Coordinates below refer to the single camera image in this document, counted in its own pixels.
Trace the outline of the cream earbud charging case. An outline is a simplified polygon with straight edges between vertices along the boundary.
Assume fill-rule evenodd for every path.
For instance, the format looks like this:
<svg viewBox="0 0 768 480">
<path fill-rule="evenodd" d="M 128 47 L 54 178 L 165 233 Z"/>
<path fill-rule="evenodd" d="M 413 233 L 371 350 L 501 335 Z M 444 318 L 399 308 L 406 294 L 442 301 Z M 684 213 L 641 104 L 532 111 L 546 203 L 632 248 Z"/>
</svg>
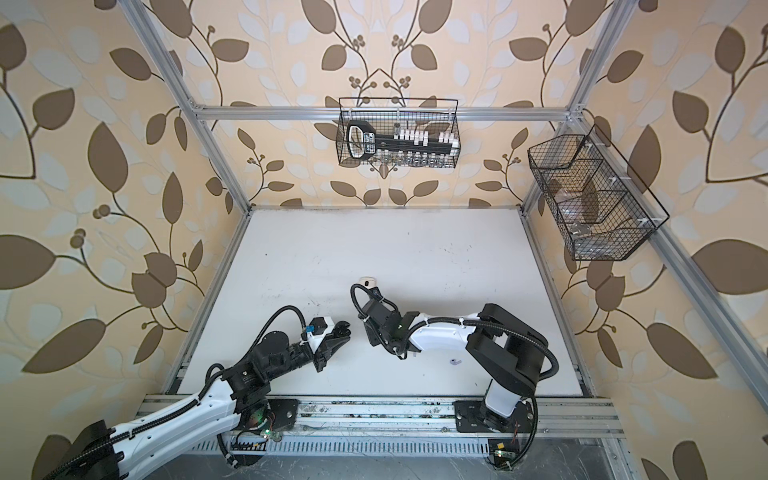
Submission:
<svg viewBox="0 0 768 480">
<path fill-rule="evenodd" d="M 359 283 L 366 288 L 374 288 L 377 285 L 377 281 L 373 277 L 361 277 Z"/>
</svg>

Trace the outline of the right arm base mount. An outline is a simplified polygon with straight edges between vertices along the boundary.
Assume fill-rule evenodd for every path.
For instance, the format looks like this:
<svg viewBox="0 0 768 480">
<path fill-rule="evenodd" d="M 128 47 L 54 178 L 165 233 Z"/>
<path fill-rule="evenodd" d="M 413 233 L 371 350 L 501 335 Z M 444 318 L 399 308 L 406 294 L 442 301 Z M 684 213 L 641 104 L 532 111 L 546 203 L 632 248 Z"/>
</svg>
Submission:
<svg viewBox="0 0 768 480">
<path fill-rule="evenodd" d="M 492 412 L 483 401 L 459 400 L 453 407 L 459 433 L 503 434 L 501 439 L 489 441 L 488 460 L 496 470 L 514 470 L 536 437 L 539 408 L 535 398 L 518 401 L 509 417 Z"/>
</svg>

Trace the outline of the black round charging case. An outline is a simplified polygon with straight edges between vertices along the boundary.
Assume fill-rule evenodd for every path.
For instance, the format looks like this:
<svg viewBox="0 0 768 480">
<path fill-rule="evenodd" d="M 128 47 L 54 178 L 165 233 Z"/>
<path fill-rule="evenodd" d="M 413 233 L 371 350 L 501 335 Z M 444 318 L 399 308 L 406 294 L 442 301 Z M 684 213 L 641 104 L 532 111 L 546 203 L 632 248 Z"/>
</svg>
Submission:
<svg viewBox="0 0 768 480">
<path fill-rule="evenodd" d="M 351 335 L 350 324 L 347 321 L 339 321 L 334 325 L 333 335 L 335 338 L 349 337 Z"/>
</svg>

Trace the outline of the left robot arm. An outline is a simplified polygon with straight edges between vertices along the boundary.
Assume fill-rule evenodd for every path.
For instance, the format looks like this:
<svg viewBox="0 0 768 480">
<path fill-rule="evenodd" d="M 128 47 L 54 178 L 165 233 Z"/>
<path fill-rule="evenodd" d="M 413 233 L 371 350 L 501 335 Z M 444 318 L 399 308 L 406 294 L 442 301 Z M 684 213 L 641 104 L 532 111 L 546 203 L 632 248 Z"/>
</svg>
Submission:
<svg viewBox="0 0 768 480">
<path fill-rule="evenodd" d="M 84 428 L 48 479 L 144 479 L 214 435 L 245 428 L 267 407 L 271 383 L 311 365 L 322 371 L 351 339 L 346 321 L 297 316 L 300 339 L 273 329 L 269 319 L 246 353 L 232 366 L 214 365 L 195 394 L 137 420 Z"/>
</svg>

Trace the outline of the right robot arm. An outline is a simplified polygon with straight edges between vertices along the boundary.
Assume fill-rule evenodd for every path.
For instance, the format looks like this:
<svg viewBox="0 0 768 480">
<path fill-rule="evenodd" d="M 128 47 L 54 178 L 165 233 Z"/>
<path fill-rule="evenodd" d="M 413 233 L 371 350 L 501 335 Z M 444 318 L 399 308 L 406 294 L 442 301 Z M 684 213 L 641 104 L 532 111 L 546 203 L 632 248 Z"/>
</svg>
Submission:
<svg viewBox="0 0 768 480">
<path fill-rule="evenodd" d="M 476 414 L 482 427 L 505 432 L 523 420 L 537 426 L 537 385 L 559 372 L 559 362 L 548 340 L 518 317 L 495 303 L 457 317 L 402 313 L 378 288 L 359 283 L 350 297 L 369 343 L 400 360 L 431 350 L 467 352 L 491 377 Z"/>
</svg>

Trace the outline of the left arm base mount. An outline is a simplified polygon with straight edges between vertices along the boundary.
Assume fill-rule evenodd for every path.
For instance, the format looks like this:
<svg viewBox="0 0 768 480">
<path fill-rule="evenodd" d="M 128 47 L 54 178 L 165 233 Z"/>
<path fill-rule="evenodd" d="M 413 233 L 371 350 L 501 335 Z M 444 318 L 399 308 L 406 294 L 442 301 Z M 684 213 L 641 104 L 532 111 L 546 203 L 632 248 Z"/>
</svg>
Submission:
<svg viewBox="0 0 768 480">
<path fill-rule="evenodd" d="M 257 463 L 271 443 L 282 440 L 292 429 L 298 416 L 297 399 L 266 399 L 248 410 L 235 430 L 216 437 L 217 446 L 226 463 L 233 469 Z"/>
</svg>

